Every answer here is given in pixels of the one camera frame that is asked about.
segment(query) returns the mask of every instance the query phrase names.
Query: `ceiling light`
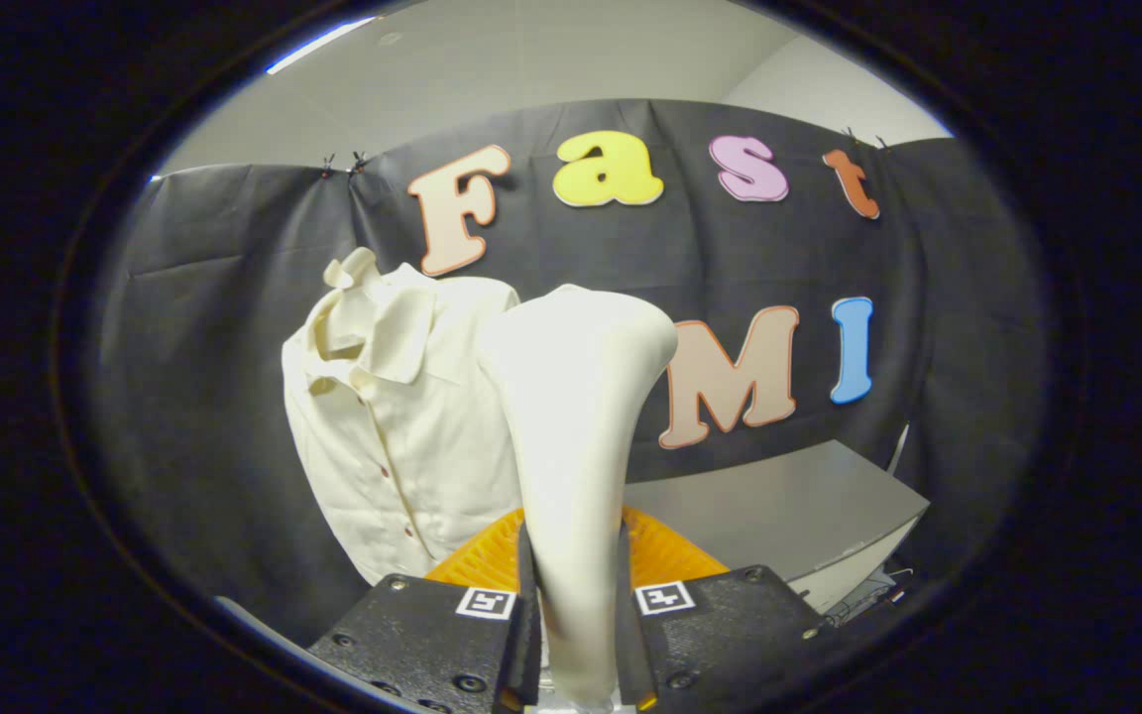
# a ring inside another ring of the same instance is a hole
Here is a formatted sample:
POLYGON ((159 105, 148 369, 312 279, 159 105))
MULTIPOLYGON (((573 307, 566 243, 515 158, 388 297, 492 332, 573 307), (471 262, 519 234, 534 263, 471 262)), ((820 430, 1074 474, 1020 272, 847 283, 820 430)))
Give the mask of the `ceiling light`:
POLYGON ((290 64, 297 63, 298 59, 314 53, 314 50, 329 45, 330 41, 337 40, 337 38, 345 35, 347 32, 353 31, 353 29, 357 26, 365 26, 365 24, 371 23, 373 19, 376 18, 362 18, 353 23, 346 23, 344 26, 332 29, 332 31, 327 34, 314 38, 314 40, 308 41, 308 43, 300 47, 300 49, 295 50, 295 53, 289 55, 289 57, 286 57, 281 59, 280 63, 272 64, 271 67, 267 67, 268 75, 274 75, 274 73, 280 72, 284 67, 289 67, 290 64))

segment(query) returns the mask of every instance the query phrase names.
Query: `foam letter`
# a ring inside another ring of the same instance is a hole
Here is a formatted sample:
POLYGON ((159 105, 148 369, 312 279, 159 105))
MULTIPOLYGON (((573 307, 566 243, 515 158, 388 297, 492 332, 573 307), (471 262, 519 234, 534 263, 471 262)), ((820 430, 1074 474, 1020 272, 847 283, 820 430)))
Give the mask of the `foam letter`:
POLYGON ((781 200, 787 198, 787 177, 770 163, 774 158, 759 139, 751 136, 717 136, 708 145, 711 160, 724 171, 721 185, 738 200, 781 200))
POLYGON ((867 353, 874 312, 869 297, 845 297, 830 305, 830 316, 839 324, 839 382, 830 391, 831 402, 852 402, 870 392, 867 353))
POLYGON ((425 257, 421 272, 442 275, 465 267, 488 251, 488 243, 471 235, 466 215, 473 214, 478 225, 485 226, 496 217, 496 195, 488 177, 471 177, 466 191, 458 193, 457 182, 475 171, 501 176, 508 171, 508 154, 500 146, 490 145, 440 167, 409 184, 409 193, 421 199, 425 220, 425 257))
POLYGON ((653 203, 664 182, 650 170, 650 151, 624 131, 589 131, 558 146, 558 159, 571 161, 553 176, 553 194, 568 207, 602 207, 619 200, 630 207, 653 203), (602 157, 588 157, 602 150, 602 157))
POLYGON ((786 419, 796 410, 793 399, 793 331, 801 318, 794 307, 765 307, 751 319, 739 360, 731 363, 707 322, 676 324, 676 356, 667 366, 669 424, 658 438, 662 448, 692 447, 707 439, 699 420, 706 403, 717 428, 729 432, 751 394, 742 424, 761 426, 786 419))
POLYGON ((847 154, 838 149, 822 154, 822 162, 835 169, 839 188, 844 190, 844 198, 849 199, 849 207, 853 207, 853 211, 870 220, 879 217, 879 204, 867 198, 867 192, 861 190, 861 182, 866 180, 867 173, 860 166, 849 160, 847 154))

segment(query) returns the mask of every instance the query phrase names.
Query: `white wall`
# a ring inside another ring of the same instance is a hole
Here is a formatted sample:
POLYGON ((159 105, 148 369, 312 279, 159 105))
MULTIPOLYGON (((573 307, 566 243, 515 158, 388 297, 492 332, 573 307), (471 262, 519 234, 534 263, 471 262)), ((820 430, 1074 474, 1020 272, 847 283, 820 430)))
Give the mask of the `white wall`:
POLYGON ((950 134, 924 109, 834 50, 797 37, 739 82, 724 104, 801 119, 876 144, 938 139, 950 134))
POLYGON ((539 104, 717 102, 796 37, 715 0, 426 0, 259 75, 158 175, 210 163, 317 166, 539 104))

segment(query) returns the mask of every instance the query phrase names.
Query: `shirt collar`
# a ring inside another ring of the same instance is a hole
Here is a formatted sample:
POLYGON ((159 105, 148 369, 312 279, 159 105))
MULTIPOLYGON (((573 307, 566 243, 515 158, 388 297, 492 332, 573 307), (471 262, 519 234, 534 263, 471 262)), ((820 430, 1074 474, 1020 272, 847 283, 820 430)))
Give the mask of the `shirt collar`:
POLYGON ((357 386, 364 374, 400 384, 416 379, 434 318, 435 281, 408 263, 384 275, 367 248, 330 262, 323 280, 332 289, 305 324, 307 384, 328 378, 357 386), (346 356, 327 358, 339 351, 346 356))

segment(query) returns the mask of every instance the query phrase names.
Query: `blue letter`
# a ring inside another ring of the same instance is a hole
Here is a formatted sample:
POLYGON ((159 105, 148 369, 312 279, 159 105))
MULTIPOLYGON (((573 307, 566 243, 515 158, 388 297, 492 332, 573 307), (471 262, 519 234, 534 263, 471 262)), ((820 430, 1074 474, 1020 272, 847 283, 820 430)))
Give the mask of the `blue letter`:
POLYGON ((830 391, 830 401, 849 403, 870 392, 867 352, 870 343, 869 297, 845 297, 830 305, 830 316, 839 324, 839 382, 830 391))

